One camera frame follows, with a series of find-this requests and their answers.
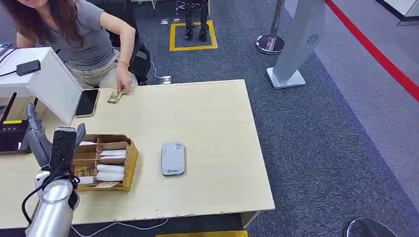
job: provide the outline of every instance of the woman's hair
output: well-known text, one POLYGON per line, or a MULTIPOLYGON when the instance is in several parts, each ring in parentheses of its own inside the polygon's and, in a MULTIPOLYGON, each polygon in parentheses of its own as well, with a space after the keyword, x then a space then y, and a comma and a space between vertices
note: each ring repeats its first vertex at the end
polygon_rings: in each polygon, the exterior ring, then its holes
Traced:
MULTIPOLYGON (((1 0, 15 23, 16 30, 28 39, 38 39, 41 44, 54 43, 51 28, 39 13, 17 0, 1 0)), ((77 26, 77 8, 74 0, 49 0, 49 9, 55 24, 69 45, 83 46, 84 40, 77 26)))

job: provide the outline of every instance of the cardboard organizer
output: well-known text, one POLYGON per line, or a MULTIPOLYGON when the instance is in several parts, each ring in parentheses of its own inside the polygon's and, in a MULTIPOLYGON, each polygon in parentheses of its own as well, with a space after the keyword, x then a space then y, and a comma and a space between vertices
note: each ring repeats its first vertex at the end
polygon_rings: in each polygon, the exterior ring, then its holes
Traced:
POLYGON ((92 184, 79 184, 77 191, 129 191, 131 188, 132 178, 134 176, 135 165, 137 162, 138 150, 134 143, 124 135, 99 135, 88 134, 83 141, 93 142, 94 145, 78 146, 72 162, 72 170, 76 167, 87 166, 93 171, 92 184), (106 150, 126 150, 125 158, 107 158, 101 159, 100 153, 106 150), (98 181, 97 165, 122 165, 125 166, 124 178, 122 183, 114 185, 110 188, 96 187, 99 184, 107 183, 98 181))

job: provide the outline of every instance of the black chair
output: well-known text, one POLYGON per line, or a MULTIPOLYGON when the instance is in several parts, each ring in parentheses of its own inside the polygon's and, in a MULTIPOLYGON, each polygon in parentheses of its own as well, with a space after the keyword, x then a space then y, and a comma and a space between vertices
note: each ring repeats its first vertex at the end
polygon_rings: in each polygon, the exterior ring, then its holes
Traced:
MULTIPOLYGON (((88 0, 92 4, 102 8, 107 13, 114 15, 123 21, 127 22, 130 26, 137 29, 134 14, 132 12, 133 6, 130 0, 88 0)), ((118 35, 109 32, 113 47, 121 47, 120 38, 118 35)), ((151 67, 150 52, 145 47, 143 40, 138 34, 135 33, 134 50, 129 62, 130 67, 128 70, 135 75, 138 85, 143 84, 147 80, 147 74, 151 67), (145 54, 145 58, 137 56, 138 52, 145 54)))

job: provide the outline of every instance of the black router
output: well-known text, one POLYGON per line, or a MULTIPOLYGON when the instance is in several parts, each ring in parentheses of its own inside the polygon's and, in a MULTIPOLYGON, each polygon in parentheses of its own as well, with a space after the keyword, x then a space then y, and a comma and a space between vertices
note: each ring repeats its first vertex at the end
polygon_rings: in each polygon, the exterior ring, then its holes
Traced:
POLYGON ((0 119, 0 155, 29 154, 31 149, 27 138, 28 120, 7 120, 17 93, 14 92, 0 119))

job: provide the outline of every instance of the cardboard box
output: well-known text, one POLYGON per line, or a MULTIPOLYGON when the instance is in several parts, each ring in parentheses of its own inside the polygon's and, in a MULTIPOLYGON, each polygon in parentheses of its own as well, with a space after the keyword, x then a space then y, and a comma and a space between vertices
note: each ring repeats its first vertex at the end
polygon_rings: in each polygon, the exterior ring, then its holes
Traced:
POLYGON ((88 134, 83 141, 93 142, 94 144, 77 147, 72 162, 72 170, 78 177, 93 176, 93 182, 90 184, 79 184, 77 191, 129 192, 138 156, 138 150, 134 143, 124 135, 107 134, 88 134), (100 153, 106 150, 126 150, 125 158, 101 159, 100 153), (96 179, 98 164, 125 166, 123 181, 112 187, 107 187, 112 185, 111 182, 98 181, 96 179))

